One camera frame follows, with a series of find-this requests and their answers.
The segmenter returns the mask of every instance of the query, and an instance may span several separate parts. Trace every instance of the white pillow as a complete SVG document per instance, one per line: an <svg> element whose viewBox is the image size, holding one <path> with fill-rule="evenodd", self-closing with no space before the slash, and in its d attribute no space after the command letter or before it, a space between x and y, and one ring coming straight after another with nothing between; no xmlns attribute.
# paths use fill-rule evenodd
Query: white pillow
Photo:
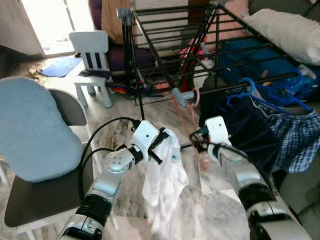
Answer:
<svg viewBox="0 0 320 240"><path fill-rule="evenodd" d="M261 9L244 17L250 26L298 62L320 66L320 24L298 14Z"/></svg>

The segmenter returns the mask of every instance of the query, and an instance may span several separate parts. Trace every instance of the drying rack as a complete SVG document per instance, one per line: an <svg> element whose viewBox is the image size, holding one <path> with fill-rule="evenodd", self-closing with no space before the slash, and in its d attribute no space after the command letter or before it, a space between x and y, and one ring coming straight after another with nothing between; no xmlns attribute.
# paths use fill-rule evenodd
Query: drying rack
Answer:
<svg viewBox="0 0 320 240"><path fill-rule="evenodd" d="M197 13L199 11L204 12L202 15L194 15L192 13ZM141 116L144 120L144 107L145 104L162 102L173 99L172 96L167 99L160 99L156 101L152 101L149 103L143 103L143 96L153 96L159 95L163 92L171 91L173 97L177 100L177 102L183 106L186 99L193 98L193 92L180 92L179 86L182 82L182 79L186 76L193 76L194 74L202 74L204 76L214 75L214 88L208 89L205 91L201 91L200 95L216 93L220 91L228 91L241 87L248 86L248 83L242 84L229 84L218 86L218 74L219 71L224 69L230 69L232 67L245 66L250 64L256 64L266 61L274 61L278 59L287 59L289 62L294 64L296 67L300 64L295 61L292 57L290 57L287 53L281 50L279 47L274 45L268 39L266 39L263 35L261 35L258 31L254 30L232 12L227 10L222 4L209 4L205 6L177 6L177 7L166 7L166 8L154 8L154 9L143 9L143 10L135 10L128 8L118 8L118 17L121 19L122 23L122 33L123 33L123 48L124 48L124 61L125 61L125 82L128 86L134 85L136 87L137 94L135 95L135 101L137 105L140 106ZM175 15L180 15L184 13L182 17L175 17ZM228 15L231 17L231 20L220 20L221 16ZM238 22L241 27L230 28L230 29L220 29L220 24L223 23L231 23ZM150 25L163 25L161 27L153 27L150 28ZM211 25L215 25L214 31L209 31ZM196 33L192 34L183 34L183 30L194 30ZM230 31L238 31L245 30L248 35L243 37L235 37L229 39L219 39L219 33L222 32L230 32ZM169 35L157 37L160 34L168 34L168 33L178 33L178 35ZM207 34L215 33L215 41L204 42L204 39ZM135 39L137 37L144 37L144 42L136 43ZM221 52L219 51L219 45L225 42L236 41L236 40L244 40L244 39L257 39L261 45L254 47L246 47L236 49L230 52ZM181 43L187 39L189 44ZM172 43L171 46L166 47L157 47L159 44L163 43ZM215 44L215 52L213 53L205 53L201 55L197 55L198 50L203 45L213 45ZM136 59L136 49L141 47L148 47L151 51L154 62L153 65L150 64L141 65L137 64ZM179 51L189 48L189 50L185 53L179 53ZM261 49L271 48L276 51L279 56L269 57L259 60L253 60L248 62L237 62L235 64L219 66L219 57L223 54L231 54L237 52L245 52L245 51L253 51L254 53L259 52ZM161 53L168 51L177 51L177 53L171 56L161 56ZM201 63L201 59L205 57L214 58L215 66L211 68L206 68ZM196 63L192 65L192 69L188 69L187 71L181 71L182 65L191 63L195 61ZM194 66L202 65L204 69L194 71ZM160 81L150 81L151 76L157 76ZM288 72L285 74L269 76L269 77L261 77L259 79L254 79L254 82L257 84L262 84L265 82L271 82L274 80L280 80L284 78L290 78L298 76L297 72ZM168 87L163 89L151 89L143 92L141 90L141 86L146 86L147 84L153 84L154 86L159 83L167 83Z"/></svg>

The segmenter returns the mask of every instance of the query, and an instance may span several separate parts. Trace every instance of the white plastic chair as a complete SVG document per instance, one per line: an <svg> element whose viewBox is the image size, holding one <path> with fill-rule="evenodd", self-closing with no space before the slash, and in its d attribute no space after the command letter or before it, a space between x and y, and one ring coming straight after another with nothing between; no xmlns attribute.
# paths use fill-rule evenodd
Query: white plastic chair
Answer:
<svg viewBox="0 0 320 240"><path fill-rule="evenodd" d="M87 116L79 101L65 91L57 89L49 89L49 91L57 104L57 108L64 122L68 126L84 126L88 138L90 138L92 133L88 125ZM88 153L96 149L94 142L92 142L90 146L91 148L88 149ZM4 168L9 168L9 165L4 159L0 159L0 177L10 191L9 198L5 204L6 213L2 216L4 218L3 230L5 232L13 235L27 233L31 240L35 240L36 237L33 234L34 229L63 221L76 212L78 208L77 170L62 177L40 183L27 182L15 176L12 186L10 186ZM93 161L89 161L88 166L86 166L84 170L83 179L85 191L89 188L97 173L100 174L101 172L102 167L99 160L93 157ZM67 189L61 192L59 186L67 186ZM48 205L48 203L42 202L41 200L43 194L54 194L55 196L61 196L62 200L67 199L66 201L60 201L60 203L56 203L53 200L51 204ZM21 205L26 204L26 206L28 206L28 203L32 199L39 200L40 203L36 205L37 207L34 206L34 209L20 211L24 209Z"/></svg>
<svg viewBox="0 0 320 240"><path fill-rule="evenodd" d="M110 69L106 59L106 52L109 50L108 34L105 31L83 31L71 32L69 38L74 50L81 53L84 67L87 71L100 71L105 77L100 76L77 76L74 80L76 94L80 103L86 107L88 105L81 86L86 86L88 93L96 93L94 86L100 87L104 106L112 106L106 83L112 82Z"/></svg>

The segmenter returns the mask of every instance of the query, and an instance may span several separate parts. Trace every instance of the gray sofa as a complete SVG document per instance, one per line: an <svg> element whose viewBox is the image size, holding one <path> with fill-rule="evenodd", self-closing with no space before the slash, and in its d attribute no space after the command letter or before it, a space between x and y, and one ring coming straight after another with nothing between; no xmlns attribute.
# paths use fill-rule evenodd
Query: gray sofa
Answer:
<svg viewBox="0 0 320 240"><path fill-rule="evenodd" d="M249 13L252 15L261 9L273 9L279 12L299 14L320 22L320 0L316 4L309 0L251 0ZM319 109L319 103L311 107ZM282 199L295 212L312 239L320 240L320 155L314 158L309 169L302 173L282 174L279 193Z"/></svg>

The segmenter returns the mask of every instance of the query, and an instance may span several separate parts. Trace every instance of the wall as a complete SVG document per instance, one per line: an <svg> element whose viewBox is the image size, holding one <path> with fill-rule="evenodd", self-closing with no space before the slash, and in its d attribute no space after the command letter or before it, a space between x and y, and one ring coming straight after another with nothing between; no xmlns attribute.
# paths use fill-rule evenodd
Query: wall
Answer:
<svg viewBox="0 0 320 240"><path fill-rule="evenodd" d="M0 0L0 45L41 56L43 50L19 0Z"/></svg>

